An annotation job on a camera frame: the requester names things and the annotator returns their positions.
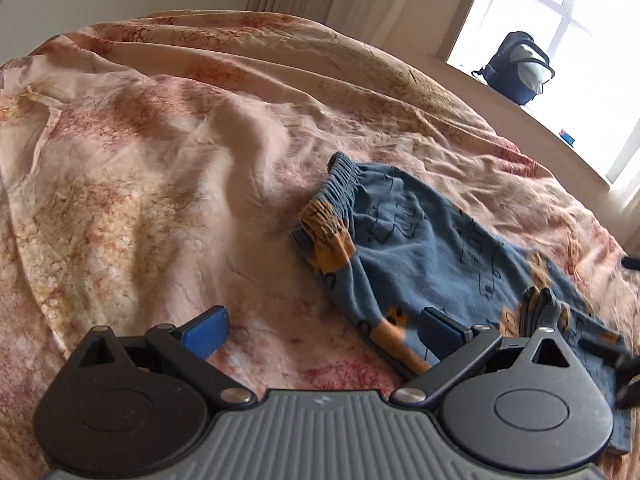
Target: window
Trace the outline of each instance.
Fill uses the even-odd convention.
[[[640,148],[640,0],[475,0],[447,62],[478,70],[514,30],[557,73],[527,111],[615,181]]]

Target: backpack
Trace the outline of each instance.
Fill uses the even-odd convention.
[[[519,105],[542,94],[544,84],[556,76],[549,66],[549,56],[526,32],[507,34],[489,63],[472,73],[481,75],[491,88]]]

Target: gray ribbed panel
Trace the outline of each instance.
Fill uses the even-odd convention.
[[[140,480],[509,478],[522,476],[470,462],[443,441],[426,414],[393,408],[376,392],[279,390],[256,408],[224,413],[193,454]],[[604,477],[590,468],[564,478]],[[81,479],[53,472],[47,480]]]

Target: bed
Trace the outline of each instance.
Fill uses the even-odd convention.
[[[401,384],[289,239],[337,151],[401,168],[540,248],[640,343],[640,280],[593,214],[434,80],[322,25],[154,14],[56,36],[1,75],[5,480],[46,471],[31,415],[96,324],[135,335],[223,304],[231,334],[210,362],[258,394]],[[640,476],[633,431],[631,453],[601,464],[610,478]]]

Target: metal screw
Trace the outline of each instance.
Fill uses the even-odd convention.
[[[229,404],[245,404],[254,398],[246,388],[227,388],[220,392],[220,398]]]
[[[427,394],[420,388],[400,388],[394,391],[394,399],[402,404],[420,404],[427,399]]]

